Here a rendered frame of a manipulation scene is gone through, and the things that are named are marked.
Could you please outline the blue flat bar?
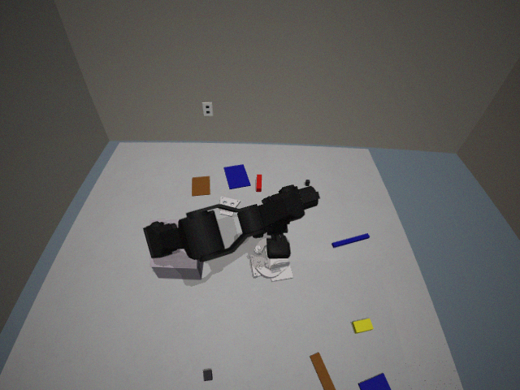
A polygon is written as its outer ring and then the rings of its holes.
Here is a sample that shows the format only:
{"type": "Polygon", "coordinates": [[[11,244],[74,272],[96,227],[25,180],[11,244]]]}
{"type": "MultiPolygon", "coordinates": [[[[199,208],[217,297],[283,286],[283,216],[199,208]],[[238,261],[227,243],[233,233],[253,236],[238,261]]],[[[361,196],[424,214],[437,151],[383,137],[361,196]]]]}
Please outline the blue flat bar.
{"type": "Polygon", "coordinates": [[[362,241],[362,240],[365,240],[365,239],[369,239],[370,236],[368,233],[366,234],[363,234],[363,235],[360,235],[360,236],[354,236],[354,237],[350,237],[349,239],[347,240],[342,240],[342,241],[338,241],[338,242],[335,242],[335,243],[332,243],[332,247],[338,247],[338,246],[341,246],[341,245],[347,245],[347,244],[351,244],[353,242],[357,242],[357,241],[362,241]]]}

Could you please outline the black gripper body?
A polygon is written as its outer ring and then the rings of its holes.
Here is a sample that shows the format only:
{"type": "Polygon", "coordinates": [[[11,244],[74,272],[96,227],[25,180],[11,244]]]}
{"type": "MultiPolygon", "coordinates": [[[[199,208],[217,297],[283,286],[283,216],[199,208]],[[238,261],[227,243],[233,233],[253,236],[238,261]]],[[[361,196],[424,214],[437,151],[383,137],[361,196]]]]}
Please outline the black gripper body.
{"type": "Polygon", "coordinates": [[[290,242],[287,242],[284,233],[288,233],[287,220],[278,221],[272,224],[272,241],[267,243],[267,257],[272,258],[289,258],[291,256],[290,242]],[[281,237],[280,237],[281,236],[281,237]]]}

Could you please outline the yellow rectangular block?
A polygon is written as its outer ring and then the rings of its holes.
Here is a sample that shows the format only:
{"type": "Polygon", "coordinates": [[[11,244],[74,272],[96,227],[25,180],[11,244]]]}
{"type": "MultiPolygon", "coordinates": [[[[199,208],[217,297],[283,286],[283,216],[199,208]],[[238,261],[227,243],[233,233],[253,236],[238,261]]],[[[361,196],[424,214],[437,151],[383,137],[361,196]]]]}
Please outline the yellow rectangular block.
{"type": "Polygon", "coordinates": [[[367,319],[362,319],[357,322],[353,322],[353,329],[355,331],[355,334],[357,334],[357,333],[373,330],[374,328],[371,324],[371,320],[369,318],[367,318],[367,319]]]}

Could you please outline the brown flat bar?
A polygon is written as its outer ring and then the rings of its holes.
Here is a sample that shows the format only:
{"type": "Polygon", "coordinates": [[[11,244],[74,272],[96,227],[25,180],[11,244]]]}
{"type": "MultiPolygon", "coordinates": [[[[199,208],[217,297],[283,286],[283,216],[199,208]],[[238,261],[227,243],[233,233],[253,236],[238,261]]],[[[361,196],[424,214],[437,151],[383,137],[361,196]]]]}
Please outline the brown flat bar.
{"type": "Polygon", "coordinates": [[[335,386],[330,378],[330,375],[327,372],[327,368],[324,366],[324,362],[319,353],[316,353],[313,356],[310,356],[311,361],[314,365],[315,371],[318,374],[318,378],[321,381],[323,386],[323,390],[335,390],[335,386]]]}

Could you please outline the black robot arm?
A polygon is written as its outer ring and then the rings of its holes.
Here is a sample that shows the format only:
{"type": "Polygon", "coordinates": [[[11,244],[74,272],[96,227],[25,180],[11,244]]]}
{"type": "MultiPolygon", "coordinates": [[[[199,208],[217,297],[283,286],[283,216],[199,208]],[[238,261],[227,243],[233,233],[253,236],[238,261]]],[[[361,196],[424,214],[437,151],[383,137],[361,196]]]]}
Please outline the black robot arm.
{"type": "Polygon", "coordinates": [[[143,230],[151,258],[163,258],[177,249],[184,249],[189,258],[204,262],[233,253],[248,237],[262,238],[266,233],[272,236],[273,223],[301,219],[306,215],[304,210],[318,205],[319,198],[319,192],[312,186],[298,189],[292,184],[262,199],[260,206],[237,209],[217,204],[188,212],[187,218],[179,219],[178,227],[175,223],[156,221],[143,230]],[[212,210],[215,208],[238,212],[243,234],[226,249],[212,210]]]}

